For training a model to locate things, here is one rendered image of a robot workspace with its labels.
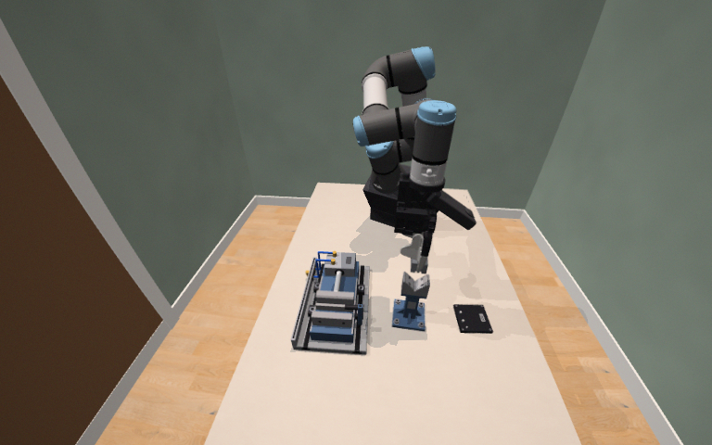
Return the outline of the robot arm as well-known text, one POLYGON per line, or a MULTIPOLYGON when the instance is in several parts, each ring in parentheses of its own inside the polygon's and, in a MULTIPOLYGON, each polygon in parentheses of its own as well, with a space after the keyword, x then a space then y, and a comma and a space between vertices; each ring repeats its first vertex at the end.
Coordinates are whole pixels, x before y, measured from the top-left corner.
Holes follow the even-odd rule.
MULTIPOLYGON (((363 111, 353 119, 353 128, 359 146, 366 146, 371 182, 378 192, 399 190, 401 172, 405 173, 400 163, 406 161, 412 162, 410 179, 415 183, 443 182, 456 107, 426 98, 427 81, 435 77, 435 70, 434 54, 427 46, 381 57, 362 77, 363 111), (389 109, 387 89, 395 86, 402 107, 389 109)), ((466 230, 477 224, 473 212, 443 190, 432 193, 427 203, 466 230)))

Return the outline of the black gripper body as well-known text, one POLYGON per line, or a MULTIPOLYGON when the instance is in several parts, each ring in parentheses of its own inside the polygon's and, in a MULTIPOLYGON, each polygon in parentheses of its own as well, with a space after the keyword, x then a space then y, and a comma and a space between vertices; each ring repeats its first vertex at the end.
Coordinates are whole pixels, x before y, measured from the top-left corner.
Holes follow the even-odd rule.
POLYGON ((422 232, 427 231, 429 223, 432 222, 434 233, 439 210, 428 204, 427 199, 432 193, 441 191, 444 188, 445 178, 438 185, 417 184, 409 178, 410 173, 400 174, 394 233, 404 235, 422 234, 422 232))

